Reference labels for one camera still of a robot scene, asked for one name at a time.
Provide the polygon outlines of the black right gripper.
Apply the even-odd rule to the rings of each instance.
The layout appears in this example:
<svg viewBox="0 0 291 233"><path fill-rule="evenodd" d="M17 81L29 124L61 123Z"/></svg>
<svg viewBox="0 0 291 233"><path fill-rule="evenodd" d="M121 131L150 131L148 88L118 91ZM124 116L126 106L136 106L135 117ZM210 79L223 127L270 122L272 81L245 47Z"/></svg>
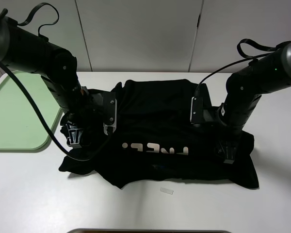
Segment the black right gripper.
<svg viewBox="0 0 291 233"><path fill-rule="evenodd" d="M203 108L203 142L215 146L215 155L225 164L233 164L245 125L245 112L227 111L223 106Z"/></svg>

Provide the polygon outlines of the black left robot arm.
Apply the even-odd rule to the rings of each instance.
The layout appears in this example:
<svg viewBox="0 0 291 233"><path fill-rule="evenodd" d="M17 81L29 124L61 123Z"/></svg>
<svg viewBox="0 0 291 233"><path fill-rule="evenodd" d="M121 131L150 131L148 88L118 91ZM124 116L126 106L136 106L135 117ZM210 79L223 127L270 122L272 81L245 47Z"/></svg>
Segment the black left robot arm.
<svg viewBox="0 0 291 233"><path fill-rule="evenodd" d="M81 87L77 77L77 59L68 50L43 36L36 36L17 22L0 15L0 63L5 68L39 74L70 121L83 130L79 146L98 147L105 135L93 90Z"/></svg>

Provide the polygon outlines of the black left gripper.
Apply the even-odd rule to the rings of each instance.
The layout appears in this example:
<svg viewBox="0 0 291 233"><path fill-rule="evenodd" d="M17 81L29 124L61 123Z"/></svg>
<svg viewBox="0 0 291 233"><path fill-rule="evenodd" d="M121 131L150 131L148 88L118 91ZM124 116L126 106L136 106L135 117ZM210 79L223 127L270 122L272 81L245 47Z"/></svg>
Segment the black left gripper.
<svg viewBox="0 0 291 233"><path fill-rule="evenodd" d="M60 89L60 107L64 116L60 121L60 132L68 136L67 145L82 147L84 136L103 136L103 93L102 90L79 88Z"/></svg>

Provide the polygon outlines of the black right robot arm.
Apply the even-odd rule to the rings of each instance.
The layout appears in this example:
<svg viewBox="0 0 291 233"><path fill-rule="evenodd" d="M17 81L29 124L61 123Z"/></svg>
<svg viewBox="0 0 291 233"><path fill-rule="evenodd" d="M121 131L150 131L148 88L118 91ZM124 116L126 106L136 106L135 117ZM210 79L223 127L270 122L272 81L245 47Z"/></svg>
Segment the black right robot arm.
<svg viewBox="0 0 291 233"><path fill-rule="evenodd" d="M249 64L228 78L226 99L217 110L224 138L220 151L229 164L235 161L239 135L261 96L291 87L291 41L268 47L242 39L237 51Z"/></svg>

